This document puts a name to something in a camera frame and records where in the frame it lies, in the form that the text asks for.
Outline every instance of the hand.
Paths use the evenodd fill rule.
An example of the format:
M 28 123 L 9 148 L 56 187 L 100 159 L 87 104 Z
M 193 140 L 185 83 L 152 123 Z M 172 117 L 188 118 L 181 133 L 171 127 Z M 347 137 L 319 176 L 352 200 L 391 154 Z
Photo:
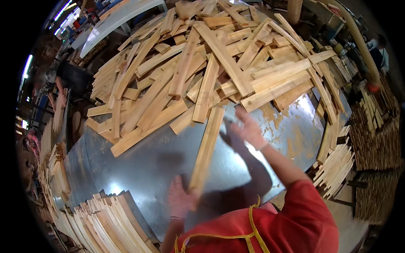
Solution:
M 250 143 L 256 150 L 262 150 L 267 146 L 267 142 L 263 138 L 262 130 L 259 124 L 243 109 L 241 106 L 235 107 L 235 115 L 245 124 L 243 128 L 237 124 L 230 125 L 232 131 L 242 140 Z
M 60 97 L 60 102 L 62 103 L 62 105 L 64 106 L 64 107 L 66 107 L 66 97 L 65 97 L 65 95 L 64 94 L 60 94 L 59 95 L 59 97 Z
M 193 193 L 186 194 L 183 189 L 181 176 L 176 176 L 169 187 L 170 217 L 185 219 L 188 211 L 195 205 L 197 196 Z

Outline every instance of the worker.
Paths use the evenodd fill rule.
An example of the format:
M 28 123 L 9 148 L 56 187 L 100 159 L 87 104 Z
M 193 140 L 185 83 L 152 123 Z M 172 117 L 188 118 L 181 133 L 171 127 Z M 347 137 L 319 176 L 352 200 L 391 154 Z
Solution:
M 385 49 L 387 40 L 384 36 L 378 34 L 378 40 L 372 39 L 366 45 L 378 71 L 381 70 L 381 72 L 383 72 L 383 74 L 385 75 L 390 69 L 388 65 L 388 53 Z
M 56 110 L 55 99 L 53 98 L 53 88 L 58 88 L 61 103 L 66 106 L 66 95 L 64 88 L 72 89 L 74 95 L 83 96 L 89 84 L 93 82 L 93 76 L 86 69 L 73 66 L 68 62 L 54 60 L 51 66 L 42 72 L 42 78 L 34 85 L 41 92 L 47 92 L 53 110 Z
M 261 151 L 287 189 L 285 204 L 277 213 L 270 202 L 228 212 L 214 220 L 198 224 L 186 233 L 184 221 L 196 205 L 194 191 L 184 191 L 180 176 L 168 191 L 171 220 L 162 253 L 167 252 L 337 252 L 339 232 L 311 179 L 289 159 L 265 141 L 253 118 L 241 107 L 236 116 L 241 128 L 231 130 Z

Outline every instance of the workbench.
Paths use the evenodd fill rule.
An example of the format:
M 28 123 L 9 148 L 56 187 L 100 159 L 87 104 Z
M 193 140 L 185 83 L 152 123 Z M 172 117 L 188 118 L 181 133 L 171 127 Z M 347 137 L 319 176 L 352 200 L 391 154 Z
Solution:
M 313 90 L 314 102 L 304 94 L 282 113 L 277 113 L 270 103 L 251 112 L 259 122 L 265 138 L 302 171 L 306 171 L 315 162 L 325 125 L 324 119 L 315 113 L 313 103 L 317 103 L 319 95 L 316 88 Z M 346 113 L 340 114 L 341 122 L 347 122 L 351 110 L 342 92 L 340 97 L 346 110 Z M 223 108 L 226 110 L 225 117 L 236 121 L 234 106 L 229 102 Z M 101 122 L 108 117 L 110 115 L 101 115 L 95 117 L 95 120 Z M 170 220 L 167 206 L 170 182 L 175 175 L 181 174 L 184 184 L 188 185 L 206 123 L 188 126 L 178 135 L 166 124 L 117 158 L 110 151 L 112 144 L 86 126 L 84 134 L 64 160 L 72 189 L 67 205 L 73 208 L 101 190 L 107 195 L 129 190 L 136 203 L 132 211 L 137 221 L 153 242 L 163 241 Z M 225 124 L 222 124 L 221 131 L 226 131 Z M 260 167 L 263 164 L 271 179 L 270 190 L 261 200 L 264 203 L 285 187 L 263 155 L 252 146 L 247 147 L 260 161 L 257 165 Z M 217 138 L 210 170 L 205 193 L 214 195 L 213 201 L 214 193 L 240 187 L 251 180 L 244 160 L 220 136 Z M 60 196 L 54 199 L 58 207 L 64 205 Z M 196 213 L 190 212 L 186 229 L 219 216 L 219 212 L 209 206 L 211 204 L 207 203 L 199 206 Z

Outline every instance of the fluorescent light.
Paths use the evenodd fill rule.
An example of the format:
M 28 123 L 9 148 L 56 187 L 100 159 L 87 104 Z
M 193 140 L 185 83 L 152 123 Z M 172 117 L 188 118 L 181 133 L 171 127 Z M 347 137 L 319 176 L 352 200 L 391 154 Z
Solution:
M 70 0 L 65 6 L 63 6 L 62 10 L 60 10 L 60 12 L 54 18 L 55 21 L 57 21 L 59 19 L 60 15 L 62 15 L 62 13 L 66 10 L 66 8 L 69 6 L 69 4 L 71 2 L 72 2 L 72 0 Z

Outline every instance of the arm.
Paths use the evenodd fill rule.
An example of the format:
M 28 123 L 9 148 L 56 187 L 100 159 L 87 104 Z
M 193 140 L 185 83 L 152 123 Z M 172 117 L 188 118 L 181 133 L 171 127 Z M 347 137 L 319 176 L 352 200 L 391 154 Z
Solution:
M 288 190 L 290 186 L 298 180 L 308 180 L 309 177 L 295 166 L 290 160 L 284 157 L 279 152 L 275 151 L 269 143 L 265 141 L 262 135 L 262 130 L 256 121 L 240 106 L 236 108 L 236 116 L 244 123 L 241 128 L 237 124 L 232 123 L 232 130 L 243 140 L 246 140 L 256 150 L 260 150 L 274 172 Z
M 171 252 L 175 244 L 176 236 L 184 231 L 184 219 L 192 206 L 196 203 L 196 195 L 186 194 L 180 176 L 176 176 L 169 187 L 170 223 L 164 236 L 162 253 Z

